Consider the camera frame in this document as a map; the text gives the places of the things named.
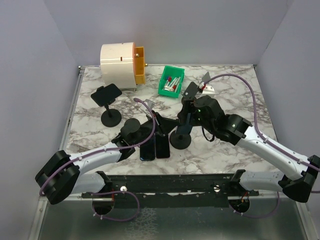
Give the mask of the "brown base phone stand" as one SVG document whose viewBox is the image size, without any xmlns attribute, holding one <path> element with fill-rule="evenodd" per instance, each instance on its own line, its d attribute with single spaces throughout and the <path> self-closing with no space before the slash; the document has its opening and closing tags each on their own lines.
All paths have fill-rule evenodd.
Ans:
<svg viewBox="0 0 320 240">
<path fill-rule="evenodd" d="M 199 87 L 195 82 L 191 82 L 186 90 L 182 94 L 182 100 L 193 100 L 197 93 L 199 92 Z"/>
</svg>

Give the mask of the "purple edged phone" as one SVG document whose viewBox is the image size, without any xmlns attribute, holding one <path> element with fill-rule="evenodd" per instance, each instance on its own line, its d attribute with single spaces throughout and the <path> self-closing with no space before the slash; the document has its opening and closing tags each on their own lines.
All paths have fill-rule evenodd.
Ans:
<svg viewBox="0 0 320 240">
<path fill-rule="evenodd" d="M 155 156 L 157 159 L 170 157 L 170 143 L 168 135 L 155 135 Z"/>
</svg>

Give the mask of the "white folding phone stand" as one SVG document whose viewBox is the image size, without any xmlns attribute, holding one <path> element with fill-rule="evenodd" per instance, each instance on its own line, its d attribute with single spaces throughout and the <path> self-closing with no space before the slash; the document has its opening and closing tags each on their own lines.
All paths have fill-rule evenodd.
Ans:
<svg viewBox="0 0 320 240">
<path fill-rule="evenodd" d="M 211 77 L 210 77 L 210 73 L 207 71 L 204 76 L 201 78 L 201 82 L 206 82 L 208 80 L 210 80 Z M 208 83 L 206 83 L 206 87 L 207 87 L 207 94 L 201 94 L 200 93 L 200 96 L 210 96 L 211 98 L 213 98 L 215 96 L 215 89 Z"/>
</svg>

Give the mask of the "black phone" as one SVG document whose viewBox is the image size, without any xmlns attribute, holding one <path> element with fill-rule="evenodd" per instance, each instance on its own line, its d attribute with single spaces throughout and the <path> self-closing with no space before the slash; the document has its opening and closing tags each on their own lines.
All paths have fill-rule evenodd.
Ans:
<svg viewBox="0 0 320 240">
<path fill-rule="evenodd" d="M 140 160 L 153 161 L 156 158 L 155 136 L 140 146 Z"/>
</svg>

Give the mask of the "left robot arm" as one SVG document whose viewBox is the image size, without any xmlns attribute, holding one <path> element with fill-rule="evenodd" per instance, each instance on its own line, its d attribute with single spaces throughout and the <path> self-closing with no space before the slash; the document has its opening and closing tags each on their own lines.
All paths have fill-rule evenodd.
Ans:
<svg viewBox="0 0 320 240">
<path fill-rule="evenodd" d="M 119 134 L 103 146 L 74 154 L 57 151 L 35 176 L 40 196 L 46 197 L 52 205 L 76 193 L 94 192 L 101 198 L 106 197 L 111 186 L 103 174 L 90 175 L 88 172 L 127 159 L 136 147 L 145 144 L 156 133 L 170 133 L 178 123 L 176 119 L 153 112 L 145 123 L 136 118 L 126 120 Z"/>
</svg>

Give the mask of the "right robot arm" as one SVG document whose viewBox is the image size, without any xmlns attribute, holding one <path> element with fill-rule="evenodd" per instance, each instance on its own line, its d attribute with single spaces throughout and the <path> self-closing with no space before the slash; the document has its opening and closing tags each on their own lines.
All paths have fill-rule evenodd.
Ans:
<svg viewBox="0 0 320 240">
<path fill-rule="evenodd" d="M 277 141 L 259 133 L 247 119 L 225 114 L 218 101 L 208 95 L 183 97 L 178 113 L 179 126 L 191 130 L 201 126 L 220 141 L 241 147 L 258 155 L 278 169 L 277 172 L 238 170 L 229 189 L 240 196 L 246 191 L 282 192 L 291 200 L 306 203 L 320 171 L 317 155 L 295 153 Z"/>
</svg>

